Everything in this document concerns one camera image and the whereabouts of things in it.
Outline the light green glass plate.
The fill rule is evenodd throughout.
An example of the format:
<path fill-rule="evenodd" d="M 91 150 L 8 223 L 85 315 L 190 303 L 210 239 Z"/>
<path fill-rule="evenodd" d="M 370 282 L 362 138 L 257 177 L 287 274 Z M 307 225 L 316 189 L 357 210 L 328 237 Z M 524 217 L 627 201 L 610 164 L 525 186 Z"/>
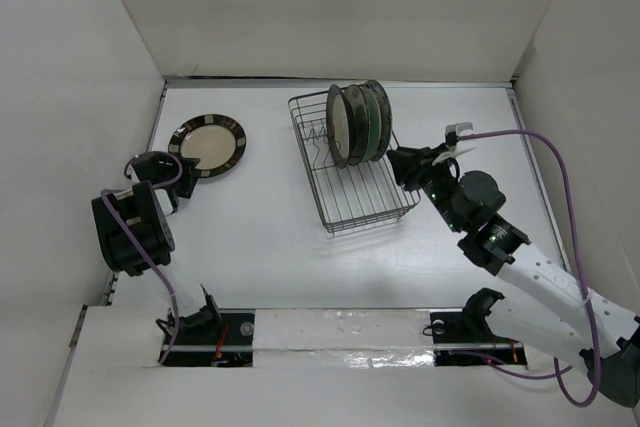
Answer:
<path fill-rule="evenodd" d="M 361 88 L 368 109 L 369 131 L 366 151 L 363 157 L 365 162 L 372 161 L 379 150 L 382 139 L 382 111 L 381 102 L 378 100 L 373 88 L 365 83 Z"/>

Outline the blue floral white plate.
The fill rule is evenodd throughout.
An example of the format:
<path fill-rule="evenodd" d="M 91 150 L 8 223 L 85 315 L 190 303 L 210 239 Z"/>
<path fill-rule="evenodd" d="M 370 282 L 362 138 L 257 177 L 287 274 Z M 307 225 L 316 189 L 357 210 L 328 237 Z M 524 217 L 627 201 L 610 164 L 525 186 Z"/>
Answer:
<path fill-rule="evenodd" d="M 388 150 L 392 136 L 392 108 L 387 92 L 376 80 L 368 80 L 365 85 L 374 94 L 381 115 L 381 135 L 372 161 L 379 161 Z"/>

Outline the grey wire dish rack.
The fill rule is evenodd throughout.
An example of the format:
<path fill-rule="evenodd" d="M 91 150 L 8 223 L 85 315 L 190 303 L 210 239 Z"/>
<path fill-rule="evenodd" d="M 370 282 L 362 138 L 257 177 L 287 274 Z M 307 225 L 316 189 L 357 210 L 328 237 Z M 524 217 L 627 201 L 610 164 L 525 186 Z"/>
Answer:
<path fill-rule="evenodd" d="M 339 168 L 330 150 L 325 107 L 327 93 L 294 96 L 288 109 L 296 142 L 321 225 L 330 236 L 390 225 L 420 202 L 395 184 L 390 163 L 383 158 Z"/>

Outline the brown striped rim plate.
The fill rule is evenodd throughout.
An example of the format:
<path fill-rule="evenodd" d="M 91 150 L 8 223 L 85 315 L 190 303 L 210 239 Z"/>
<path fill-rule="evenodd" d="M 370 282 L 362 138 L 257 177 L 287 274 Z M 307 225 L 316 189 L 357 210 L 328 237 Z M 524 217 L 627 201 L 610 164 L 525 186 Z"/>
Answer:
<path fill-rule="evenodd" d="M 204 114 L 173 132 L 168 152 L 179 159 L 194 160 L 194 177 L 209 179 L 234 168 L 246 146 L 247 136 L 238 121 L 221 114 Z"/>

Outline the dark rim cream plate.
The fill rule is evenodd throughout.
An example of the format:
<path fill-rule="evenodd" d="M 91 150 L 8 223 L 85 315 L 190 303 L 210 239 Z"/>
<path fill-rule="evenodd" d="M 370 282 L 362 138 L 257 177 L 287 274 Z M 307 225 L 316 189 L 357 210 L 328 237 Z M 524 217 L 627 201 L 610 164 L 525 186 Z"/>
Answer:
<path fill-rule="evenodd" d="M 354 114 L 342 89 L 336 84 L 329 87 L 325 111 L 330 154 L 338 168 L 345 168 L 353 149 Z"/>

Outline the cream plate with tree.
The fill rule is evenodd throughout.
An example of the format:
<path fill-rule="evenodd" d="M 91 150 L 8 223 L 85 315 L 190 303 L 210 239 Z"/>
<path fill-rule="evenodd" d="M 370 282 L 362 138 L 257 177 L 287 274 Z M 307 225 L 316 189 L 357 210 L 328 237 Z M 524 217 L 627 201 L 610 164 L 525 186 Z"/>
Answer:
<path fill-rule="evenodd" d="M 348 164 L 355 166 L 365 157 L 369 142 L 369 108 L 363 90 L 351 84 L 345 90 L 345 97 L 351 106 L 355 121 L 355 140 Z"/>

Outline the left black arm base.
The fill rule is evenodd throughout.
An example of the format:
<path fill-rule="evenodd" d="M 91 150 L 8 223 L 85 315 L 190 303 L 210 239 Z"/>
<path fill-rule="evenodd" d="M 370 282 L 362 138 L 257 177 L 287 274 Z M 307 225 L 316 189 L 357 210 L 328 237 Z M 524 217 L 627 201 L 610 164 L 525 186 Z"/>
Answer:
<path fill-rule="evenodd" d="M 163 334 L 159 364 L 165 367 L 245 368 L 253 366 L 255 310 L 220 309 L 202 287 L 204 305 L 181 317 L 157 319 Z"/>

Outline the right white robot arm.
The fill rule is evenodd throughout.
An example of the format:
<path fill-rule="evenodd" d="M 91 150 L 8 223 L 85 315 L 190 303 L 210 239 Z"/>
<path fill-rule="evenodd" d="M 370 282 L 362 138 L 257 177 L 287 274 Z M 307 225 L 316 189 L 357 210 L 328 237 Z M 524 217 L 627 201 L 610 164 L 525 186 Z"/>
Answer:
<path fill-rule="evenodd" d="M 585 375 L 599 393 L 623 407 L 639 403 L 639 316 L 581 289 L 528 236 L 499 215 L 506 197 L 482 171 L 460 173 L 446 145 L 388 151 L 396 184 L 422 190 L 475 266 L 531 296 L 528 312 L 503 294 L 483 288 L 467 302 L 462 328 L 474 340 L 490 334 L 529 344 Z"/>

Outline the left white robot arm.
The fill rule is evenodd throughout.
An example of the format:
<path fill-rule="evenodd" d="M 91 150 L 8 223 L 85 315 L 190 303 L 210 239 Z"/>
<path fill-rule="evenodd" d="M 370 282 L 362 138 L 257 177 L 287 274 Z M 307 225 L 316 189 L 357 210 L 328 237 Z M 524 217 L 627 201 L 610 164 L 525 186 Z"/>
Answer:
<path fill-rule="evenodd" d="M 100 251 L 109 269 L 130 277 L 151 271 L 166 289 L 172 308 L 157 325 L 179 341 L 212 343 L 224 331 L 223 318 L 213 296 L 204 291 L 204 305 L 181 316 L 178 285 L 163 270 L 171 263 L 175 241 L 167 216 L 195 187 L 195 161 L 176 154 L 150 151 L 134 156 L 124 168 L 132 186 L 105 189 L 91 200 Z"/>

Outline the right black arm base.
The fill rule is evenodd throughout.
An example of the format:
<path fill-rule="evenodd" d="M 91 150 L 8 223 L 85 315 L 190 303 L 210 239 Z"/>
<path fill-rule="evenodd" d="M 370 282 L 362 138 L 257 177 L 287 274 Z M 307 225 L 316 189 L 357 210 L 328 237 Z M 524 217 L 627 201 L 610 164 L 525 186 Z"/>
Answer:
<path fill-rule="evenodd" d="M 432 340 L 437 367 L 467 367 L 476 365 L 526 366 L 522 343 L 496 336 L 486 319 L 491 308 L 504 295 L 482 288 L 460 309 L 435 310 L 422 329 L 422 335 Z"/>

